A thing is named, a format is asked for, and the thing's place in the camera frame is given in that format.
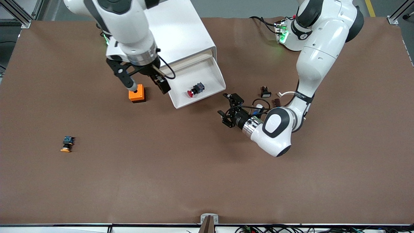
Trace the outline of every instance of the metal bracket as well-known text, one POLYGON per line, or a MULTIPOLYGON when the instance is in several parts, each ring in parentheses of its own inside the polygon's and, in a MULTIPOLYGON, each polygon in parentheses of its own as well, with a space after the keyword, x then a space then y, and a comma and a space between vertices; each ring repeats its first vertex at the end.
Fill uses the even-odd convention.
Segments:
POLYGON ((215 233, 214 225, 219 223, 219 216, 217 214, 202 214, 201 227, 198 233, 215 233))
POLYGON ((204 221, 204 219, 205 219, 206 217, 208 217, 208 216, 213 217, 213 223, 214 223, 214 225, 219 224, 219 215, 218 215, 218 214, 202 214, 202 215, 200 216, 200 224, 202 224, 202 223, 203 223, 203 221, 204 221))
POLYGON ((5 72, 6 72, 6 69, 3 66, 0 66, 0 78, 3 77, 5 72))
POLYGON ((30 27, 30 20, 33 20, 33 17, 29 15, 15 0, 0 0, 0 5, 22 24, 22 28, 30 27))
POLYGON ((398 25, 398 20, 396 19, 395 21, 392 21, 390 19, 390 16, 389 15, 387 15, 387 20, 388 20, 388 23, 391 24, 391 25, 398 25))
POLYGON ((29 29, 31 25, 31 20, 29 20, 29 24, 28 25, 24 25, 22 24, 22 26, 20 27, 21 29, 29 29))

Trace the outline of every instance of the yellow floor line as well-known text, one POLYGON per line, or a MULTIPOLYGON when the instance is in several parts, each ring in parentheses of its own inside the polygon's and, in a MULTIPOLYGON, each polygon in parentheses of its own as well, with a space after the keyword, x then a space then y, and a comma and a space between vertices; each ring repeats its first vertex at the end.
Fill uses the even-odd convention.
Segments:
POLYGON ((368 8, 369 16, 375 17, 374 8, 372 8, 371 0, 365 0, 366 7, 368 8))

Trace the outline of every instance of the orange box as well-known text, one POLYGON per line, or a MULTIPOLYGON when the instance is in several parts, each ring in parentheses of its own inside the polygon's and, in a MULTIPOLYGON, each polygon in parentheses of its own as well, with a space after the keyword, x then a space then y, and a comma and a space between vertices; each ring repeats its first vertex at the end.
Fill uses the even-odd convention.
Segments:
POLYGON ((128 92, 128 97, 129 97, 129 99, 132 103, 145 102, 147 99, 146 99, 146 96, 145 96, 144 86, 142 84, 138 84, 137 92, 129 91, 128 92))

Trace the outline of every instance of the electronic component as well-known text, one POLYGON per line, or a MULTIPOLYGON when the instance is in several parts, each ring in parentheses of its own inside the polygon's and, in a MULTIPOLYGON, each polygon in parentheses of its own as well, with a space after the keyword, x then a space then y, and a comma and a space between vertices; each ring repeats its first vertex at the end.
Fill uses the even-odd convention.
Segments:
POLYGON ((75 140, 74 137, 71 136, 65 136, 65 138, 63 139, 63 147, 60 151, 65 152, 65 153, 69 153, 70 150, 72 149, 72 145, 73 145, 73 141, 75 140))
POLYGON ((197 83, 197 85, 194 85, 191 90, 188 90, 188 95, 192 98, 195 94, 202 93, 205 89, 204 85, 202 83, 197 83))
POLYGON ((279 98, 276 98, 276 99, 272 100, 272 103, 273 103, 275 108, 282 106, 280 104, 280 99, 279 98))
POLYGON ((260 97, 269 98, 272 96, 272 93, 267 90, 266 86, 263 86, 260 90, 261 90, 260 97))

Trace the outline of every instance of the metal frame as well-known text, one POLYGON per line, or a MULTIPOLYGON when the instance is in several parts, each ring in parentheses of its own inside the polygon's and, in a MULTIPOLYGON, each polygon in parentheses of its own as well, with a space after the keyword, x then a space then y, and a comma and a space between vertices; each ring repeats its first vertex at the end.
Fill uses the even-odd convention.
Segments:
POLYGON ((31 13, 31 16, 34 19, 38 19, 40 9, 43 7, 43 3, 44 3, 44 0, 37 0, 36 5, 34 6, 33 12, 31 13))
POLYGON ((406 11, 412 4, 414 0, 406 0, 392 15, 388 15, 388 22, 392 25, 398 25, 398 18, 406 11))
MULTIPOLYGON (((338 228, 340 226, 353 226, 353 227, 367 227, 367 226, 382 226, 382 227, 408 227, 413 224, 368 224, 368 223, 219 223, 215 226, 269 226, 269 225, 288 225, 301 228, 338 228)), ((26 224, 0 224, 1 227, 200 227, 199 223, 26 223, 26 224)))
POLYGON ((29 15, 15 0, 0 0, 6 11, 22 24, 22 28, 29 28, 33 17, 29 15))
POLYGON ((0 65, 0 78, 3 78, 5 72, 6 72, 6 69, 2 65, 0 65))

